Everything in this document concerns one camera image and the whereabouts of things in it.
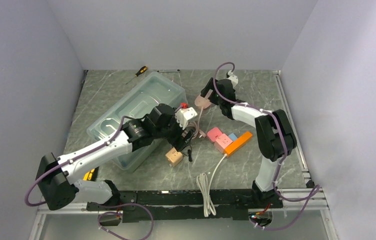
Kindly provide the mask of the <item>black power adapter plug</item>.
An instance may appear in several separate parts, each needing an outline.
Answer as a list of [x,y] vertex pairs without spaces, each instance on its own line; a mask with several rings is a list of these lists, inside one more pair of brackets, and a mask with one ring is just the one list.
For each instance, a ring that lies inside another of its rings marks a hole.
[[194,136],[194,130],[187,130],[178,136],[173,144],[173,147],[178,151],[183,151],[191,143],[191,139]]

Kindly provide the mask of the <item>beige cube socket adapter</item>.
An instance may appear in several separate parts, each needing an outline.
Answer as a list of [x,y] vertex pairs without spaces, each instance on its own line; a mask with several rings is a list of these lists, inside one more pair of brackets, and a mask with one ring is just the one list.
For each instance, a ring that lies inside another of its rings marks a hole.
[[165,157],[170,166],[175,167],[183,160],[184,155],[173,147],[165,154]]

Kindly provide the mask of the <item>round pink power socket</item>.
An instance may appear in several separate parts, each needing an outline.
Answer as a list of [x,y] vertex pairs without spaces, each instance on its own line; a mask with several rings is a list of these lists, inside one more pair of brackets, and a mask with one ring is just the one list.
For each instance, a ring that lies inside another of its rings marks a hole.
[[195,106],[197,106],[199,109],[207,109],[212,104],[209,100],[209,97],[209,95],[206,95],[204,97],[198,95],[194,100]]

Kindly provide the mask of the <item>dark pink plug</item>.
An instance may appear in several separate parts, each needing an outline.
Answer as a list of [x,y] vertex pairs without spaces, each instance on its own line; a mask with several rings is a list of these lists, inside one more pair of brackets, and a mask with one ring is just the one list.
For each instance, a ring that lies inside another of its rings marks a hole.
[[210,129],[207,133],[206,136],[207,138],[214,143],[217,138],[219,138],[222,135],[222,131],[218,127],[214,127]]

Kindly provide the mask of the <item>orange power strip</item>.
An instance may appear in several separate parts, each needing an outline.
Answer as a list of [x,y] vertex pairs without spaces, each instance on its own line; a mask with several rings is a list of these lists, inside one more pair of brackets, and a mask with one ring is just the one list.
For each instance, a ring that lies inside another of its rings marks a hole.
[[232,156],[236,151],[242,148],[251,138],[253,134],[249,131],[242,134],[238,137],[235,141],[233,141],[230,145],[228,145],[224,150],[223,154],[227,157]]

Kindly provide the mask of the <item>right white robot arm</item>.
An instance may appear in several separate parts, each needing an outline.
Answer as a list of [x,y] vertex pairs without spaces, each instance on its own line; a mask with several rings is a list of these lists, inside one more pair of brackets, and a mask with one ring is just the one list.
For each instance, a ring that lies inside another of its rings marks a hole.
[[236,98],[230,79],[210,78],[200,92],[201,97],[219,106],[228,119],[243,122],[255,128],[262,162],[252,183],[252,203],[265,207],[271,200],[280,198],[277,179],[282,164],[293,149],[297,139],[286,112],[282,109],[265,110]]

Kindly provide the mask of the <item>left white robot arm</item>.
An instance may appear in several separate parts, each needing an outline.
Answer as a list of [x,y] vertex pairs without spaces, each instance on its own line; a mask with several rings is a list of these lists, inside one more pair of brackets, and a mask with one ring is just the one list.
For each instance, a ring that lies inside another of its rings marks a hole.
[[110,135],[80,150],[55,157],[44,155],[34,185],[39,187],[43,203],[51,211],[75,201],[94,202],[107,210],[120,203],[120,192],[111,180],[84,180],[85,174],[102,164],[164,139],[177,151],[186,148],[194,135],[190,122],[197,117],[192,107],[173,108],[160,103],[141,118],[123,116]]

